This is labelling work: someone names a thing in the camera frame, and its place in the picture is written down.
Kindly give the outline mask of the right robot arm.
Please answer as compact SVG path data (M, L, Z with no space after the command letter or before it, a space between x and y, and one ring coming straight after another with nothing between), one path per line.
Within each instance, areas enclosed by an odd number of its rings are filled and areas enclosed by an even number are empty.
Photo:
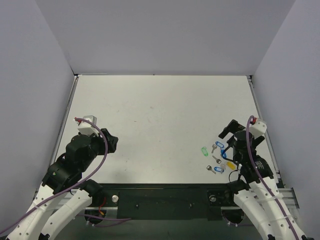
M291 215L269 164L257 153L266 132L267 124L252 115L246 126L233 119L219 134L220 139L232 135L227 141L232 149L229 161L238 172L238 179L223 192L224 201L240 207L264 240L308 240Z

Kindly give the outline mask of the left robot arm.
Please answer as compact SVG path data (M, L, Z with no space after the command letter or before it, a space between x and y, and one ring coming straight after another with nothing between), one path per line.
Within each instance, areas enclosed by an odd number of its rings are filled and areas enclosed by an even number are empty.
M82 209L102 204L103 187L83 173L97 156L114 153L118 141L105 128L80 130L49 166L32 205L6 238L52 240Z

